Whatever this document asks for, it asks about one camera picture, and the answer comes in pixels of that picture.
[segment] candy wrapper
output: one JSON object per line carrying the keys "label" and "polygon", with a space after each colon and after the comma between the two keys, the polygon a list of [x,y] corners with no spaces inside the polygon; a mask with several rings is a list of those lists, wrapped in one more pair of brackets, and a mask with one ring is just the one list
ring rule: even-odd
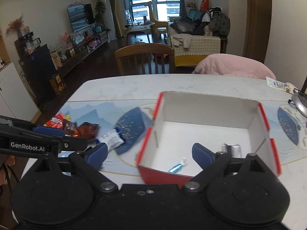
{"label": "candy wrapper", "polygon": [[77,123],[68,121],[67,119],[63,120],[64,132],[68,136],[80,137],[80,134],[77,130]]}
{"label": "candy wrapper", "polygon": [[77,128],[80,137],[85,137],[87,140],[93,141],[99,131],[99,124],[85,122]]}
{"label": "candy wrapper", "polygon": [[116,131],[116,129],[113,129],[102,137],[99,137],[98,140],[99,142],[105,143],[108,146],[108,152],[124,143],[124,140],[120,137],[120,134]]}
{"label": "candy wrapper", "polygon": [[52,117],[49,121],[47,121],[44,126],[56,128],[56,129],[63,129],[63,120],[65,116],[62,113],[59,113]]}

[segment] person's hand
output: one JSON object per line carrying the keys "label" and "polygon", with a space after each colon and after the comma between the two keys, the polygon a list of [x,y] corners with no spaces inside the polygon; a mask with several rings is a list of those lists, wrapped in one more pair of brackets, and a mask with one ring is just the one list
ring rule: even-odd
{"label": "person's hand", "polygon": [[[7,156],[7,158],[4,161],[4,164],[6,165],[14,165],[15,164],[15,157],[14,156]],[[4,170],[0,170],[0,185],[2,185],[5,181],[5,172]]]}

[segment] white cardboard box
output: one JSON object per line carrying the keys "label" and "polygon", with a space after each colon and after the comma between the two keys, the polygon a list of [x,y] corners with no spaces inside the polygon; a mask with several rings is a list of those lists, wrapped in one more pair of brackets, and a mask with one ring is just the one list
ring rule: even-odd
{"label": "white cardboard box", "polygon": [[[202,171],[192,158],[192,146],[200,143],[212,152],[222,144],[239,144],[242,156],[257,153],[274,174],[281,173],[274,139],[261,103],[235,97],[162,92],[147,129],[137,166],[146,184],[177,183],[180,186]],[[168,171],[187,159],[178,173]]]}

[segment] blue gripper pad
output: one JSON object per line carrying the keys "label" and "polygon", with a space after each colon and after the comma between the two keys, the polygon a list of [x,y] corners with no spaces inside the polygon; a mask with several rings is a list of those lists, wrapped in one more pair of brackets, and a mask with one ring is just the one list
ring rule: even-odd
{"label": "blue gripper pad", "polygon": [[193,145],[192,157],[203,170],[210,166],[215,160],[215,154],[199,143]]}
{"label": "blue gripper pad", "polygon": [[97,144],[95,147],[84,152],[84,160],[96,170],[108,157],[108,146],[105,143]]}
{"label": "blue gripper pad", "polygon": [[44,135],[49,135],[49,136],[65,136],[65,132],[63,129],[56,129],[56,128],[51,128],[51,127],[46,127],[46,126],[37,126],[36,128],[33,128],[33,131],[36,133],[44,134]]}

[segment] teal cushion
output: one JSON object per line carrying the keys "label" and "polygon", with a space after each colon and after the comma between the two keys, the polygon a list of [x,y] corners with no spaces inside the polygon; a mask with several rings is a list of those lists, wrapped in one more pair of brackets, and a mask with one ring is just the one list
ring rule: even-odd
{"label": "teal cushion", "polygon": [[196,9],[191,9],[188,15],[188,17],[192,21],[195,21],[197,19],[202,20],[203,16],[204,16],[204,12],[198,11]]}

